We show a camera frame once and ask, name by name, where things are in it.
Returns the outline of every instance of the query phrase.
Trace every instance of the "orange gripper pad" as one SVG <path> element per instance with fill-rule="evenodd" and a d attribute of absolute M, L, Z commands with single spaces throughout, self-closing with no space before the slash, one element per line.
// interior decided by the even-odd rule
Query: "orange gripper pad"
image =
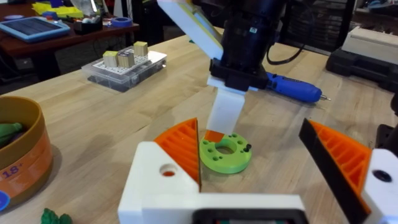
<path fill-rule="evenodd" d="M 350 187 L 369 212 L 361 198 L 372 150 L 344 134 L 314 121 L 309 121 L 324 148 L 338 166 Z"/>
<path fill-rule="evenodd" d="M 224 137 L 223 133 L 218 133 L 216 131 L 206 130 L 205 140 L 219 143 Z"/>
<path fill-rule="evenodd" d="M 198 121 L 189 119 L 169 128 L 155 142 L 190 176 L 199 186 L 200 163 L 198 147 Z"/>

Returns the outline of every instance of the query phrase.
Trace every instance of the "tablet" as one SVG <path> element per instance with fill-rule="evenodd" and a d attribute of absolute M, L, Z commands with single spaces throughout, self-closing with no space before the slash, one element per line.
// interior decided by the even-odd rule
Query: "tablet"
<path fill-rule="evenodd" d="M 28 17 L 0 22 L 0 30 L 28 43 L 47 40 L 69 34 L 70 28 L 58 21 L 47 21 L 41 17 Z"/>

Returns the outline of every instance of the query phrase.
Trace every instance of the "screwdriver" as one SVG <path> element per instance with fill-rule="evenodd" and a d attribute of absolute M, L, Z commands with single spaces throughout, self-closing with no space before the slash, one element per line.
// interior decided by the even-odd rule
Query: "screwdriver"
<path fill-rule="evenodd" d="M 267 72 L 269 83 L 267 88 L 277 93 L 306 103 L 316 103 L 319 100 L 331 100 L 322 95 L 322 90 L 316 86 L 293 78 Z"/>

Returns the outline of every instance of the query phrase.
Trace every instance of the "brown bowl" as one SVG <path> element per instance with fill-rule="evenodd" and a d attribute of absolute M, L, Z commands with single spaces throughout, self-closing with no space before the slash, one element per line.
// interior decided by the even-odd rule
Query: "brown bowl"
<path fill-rule="evenodd" d="M 38 103 L 22 97 L 0 96 L 0 123 L 21 123 L 27 130 L 19 139 L 0 148 L 0 193 L 10 198 L 7 205 L 0 202 L 1 209 L 17 205 L 40 190 L 50 176 L 53 160 Z"/>

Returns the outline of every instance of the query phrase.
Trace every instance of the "green ring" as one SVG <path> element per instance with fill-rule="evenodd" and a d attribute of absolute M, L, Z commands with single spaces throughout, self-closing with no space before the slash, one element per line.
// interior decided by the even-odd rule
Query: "green ring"
<path fill-rule="evenodd" d="M 251 158 L 252 149 L 246 152 L 244 149 L 248 142 L 242 136 L 233 133 L 224 135 L 219 143 L 202 139 L 199 144 L 201 161 L 210 169 L 222 174 L 235 174 L 244 170 Z M 228 147 L 233 153 L 223 154 L 217 147 Z"/>

